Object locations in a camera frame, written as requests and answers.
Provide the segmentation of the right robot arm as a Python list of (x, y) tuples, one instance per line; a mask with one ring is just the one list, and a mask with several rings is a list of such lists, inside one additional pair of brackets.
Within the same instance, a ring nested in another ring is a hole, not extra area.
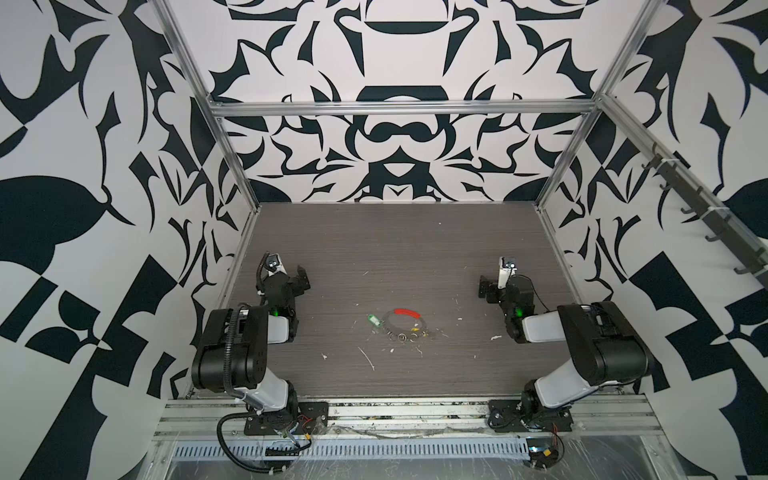
[(611, 301), (571, 303), (536, 313), (533, 282), (521, 275), (493, 282), (482, 276), (478, 296), (497, 304), (518, 344), (564, 342), (569, 359), (529, 381), (520, 399), (491, 400), (488, 426), (496, 432), (569, 431), (571, 407), (604, 387), (632, 384), (649, 374), (654, 358)]

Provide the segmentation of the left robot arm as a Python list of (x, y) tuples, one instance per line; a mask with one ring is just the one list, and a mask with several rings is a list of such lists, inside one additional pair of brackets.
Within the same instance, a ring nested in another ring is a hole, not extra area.
[(294, 276), (277, 268), (260, 280), (258, 304), (213, 311), (192, 363), (193, 386), (225, 393), (274, 423), (295, 421), (295, 388), (269, 369), (268, 347), (295, 340), (296, 298), (310, 288), (305, 268)]

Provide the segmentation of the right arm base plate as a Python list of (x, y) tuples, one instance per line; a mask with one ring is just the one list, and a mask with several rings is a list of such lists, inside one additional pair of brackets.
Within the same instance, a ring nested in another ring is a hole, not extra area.
[(548, 409), (524, 406), (522, 400), (488, 402), (488, 427), (496, 433), (571, 432), (573, 417), (569, 407)]

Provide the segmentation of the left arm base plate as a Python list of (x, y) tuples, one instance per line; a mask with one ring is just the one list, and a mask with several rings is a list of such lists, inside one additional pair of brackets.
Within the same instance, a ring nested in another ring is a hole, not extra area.
[(284, 431), (312, 434), (327, 425), (329, 403), (303, 401), (289, 403), (284, 409), (260, 415), (249, 414), (244, 434), (246, 436), (266, 436)]

